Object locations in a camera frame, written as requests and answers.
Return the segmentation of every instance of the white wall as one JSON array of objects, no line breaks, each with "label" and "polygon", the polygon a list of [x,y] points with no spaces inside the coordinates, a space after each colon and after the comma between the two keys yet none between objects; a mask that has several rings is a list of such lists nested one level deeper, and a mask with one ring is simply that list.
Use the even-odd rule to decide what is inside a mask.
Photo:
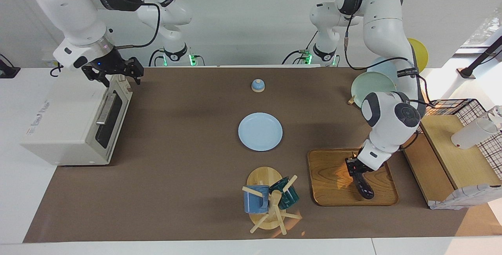
[{"label": "white wall", "polygon": [[[40,48],[43,41],[61,40],[62,36],[46,19],[34,0],[23,0],[26,12],[13,9],[15,0],[2,0],[1,13],[10,19],[33,17],[45,29],[28,31],[25,25],[15,28],[2,16],[0,37],[10,37],[12,46]],[[203,55],[207,64],[279,64],[290,51],[304,48],[315,32],[309,20],[310,8],[330,0],[184,0],[194,12],[192,23],[182,26],[194,53]],[[403,14],[408,37],[422,41],[429,49],[428,67],[441,67],[479,26],[500,0],[404,0]],[[100,11],[100,16],[115,30],[117,44],[143,44],[153,30],[142,24],[134,13]],[[364,47],[362,26],[350,32],[349,58],[355,66],[369,64],[376,55]],[[160,40],[144,49],[122,51],[124,57],[136,56],[147,64],[150,53]],[[7,52],[24,66],[34,66],[37,52]]]}]

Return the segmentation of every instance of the dark green mug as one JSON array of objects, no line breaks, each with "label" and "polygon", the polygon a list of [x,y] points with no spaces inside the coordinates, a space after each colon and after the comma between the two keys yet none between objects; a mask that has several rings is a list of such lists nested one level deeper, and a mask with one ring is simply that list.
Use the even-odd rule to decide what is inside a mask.
[{"label": "dark green mug", "polygon": [[274,183],[271,185],[269,188],[269,193],[272,193],[274,190],[279,190],[282,194],[281,196],[281,201],[279,201],[279,209],[285,210],[294,205],[294,203],[298,202],[300,197],[296,193],[295,188],[291,185],[289,189],[286,192],[283,192],[282,189],[287,185],[287,182],[289,182],[289,178],[285,177],[282,180]]}]

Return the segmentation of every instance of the transparent cup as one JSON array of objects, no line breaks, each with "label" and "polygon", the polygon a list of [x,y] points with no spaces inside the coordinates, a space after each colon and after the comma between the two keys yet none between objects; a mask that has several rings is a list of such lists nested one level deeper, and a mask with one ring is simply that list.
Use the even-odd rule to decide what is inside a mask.
[{"label": "transparent cup", "polygon": [[502,130],[502,106],[495,106],[452,135],[451,141],[461,149],[469,149]]}]

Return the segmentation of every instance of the blue plate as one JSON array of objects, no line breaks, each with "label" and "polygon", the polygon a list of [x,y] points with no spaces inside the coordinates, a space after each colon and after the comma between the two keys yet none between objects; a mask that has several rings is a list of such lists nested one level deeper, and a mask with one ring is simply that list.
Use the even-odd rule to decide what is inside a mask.
[{"label": "blue plate", "polygon": [[282,139],[281,123],[267,113],[253,113],[239,124],[240,141],[254,151],[267,151]]}]

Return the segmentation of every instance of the dish rack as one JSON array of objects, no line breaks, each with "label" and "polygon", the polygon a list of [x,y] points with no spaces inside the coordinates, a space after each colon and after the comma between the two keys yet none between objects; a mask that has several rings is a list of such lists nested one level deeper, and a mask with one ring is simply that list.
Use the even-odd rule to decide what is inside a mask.
[{"label": "dish rack", "polygon": [[[432,115],[456,115],[464,126],[475,120],[486,109],[477,99],[441,99],[431,101],[435,108],[427,107],[426,116]],[[492,135],[485,141],[477,144],[477,147],[486,158],[498,178],[502,180],[502,132]]]}]

